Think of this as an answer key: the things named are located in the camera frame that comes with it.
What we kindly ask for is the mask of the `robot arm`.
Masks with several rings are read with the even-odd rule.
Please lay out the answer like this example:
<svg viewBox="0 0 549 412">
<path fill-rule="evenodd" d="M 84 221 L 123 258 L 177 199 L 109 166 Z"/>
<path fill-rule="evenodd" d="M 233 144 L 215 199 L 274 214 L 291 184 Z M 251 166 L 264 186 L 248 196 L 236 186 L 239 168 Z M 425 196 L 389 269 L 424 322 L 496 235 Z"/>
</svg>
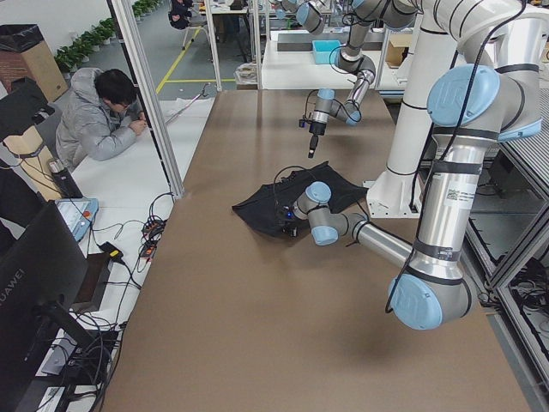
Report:
<svg viewBox="0 0 549 412">
<path fill-rule="evenodd" d="M 311 116 L 301 121 L 302 125 L 310 126 L 310 158 L 314 156 L 318 137 L 324 134 L 330 118 L 337 118 L 351 126 L 357 125 L 362 119 L 360 104 L 376 77 L 375 64 L 362 53 L 366 35 L 372 24 L 381 20 L 389 28 L 400 30 L 413 22 L 416 13 L 417 9 L 406 1 L 351 3 L 351 11 L 343 17 L 344 24 L 350 27 L 347 42 L 331 53 L 329 61 L 335 69 L 355 76 L 356 80 L 343 103 L 335 98 L 335 91 L 331 88 L 320 88 L 317 91 L 317 100 Z"/>
<path fill-rule="evenodd" d="M 386 311 L 415 330 L 432 330 L 468 314 L 473 286 L 459 260 L 486 151 L 541 130 L 539 65 L 548 36 L 548 12 L 525 1 L 355 1 L 343 21 L 349 28 L 335 66 L 356 80 L 346 102 L 330 89 L 317 95 L 310 131 L 321 136 L 330 118 L 360 120 L 360 103 L 375 77 L 363 54 L 375 21 L 399 30 L 422 22 L 407 80 L 404 106 L 383 174 L 373 185 L 401 209 L 413 198 L 421 138 L 432 136 L 437 152 L 425 182 L 413 243 L 376 227 L 368 216 L 333 213 L 332 192 L 316 181 L 289 213 L 307 221 L 318 245 L 344 235 L 401 264 Z"/>
</svg>

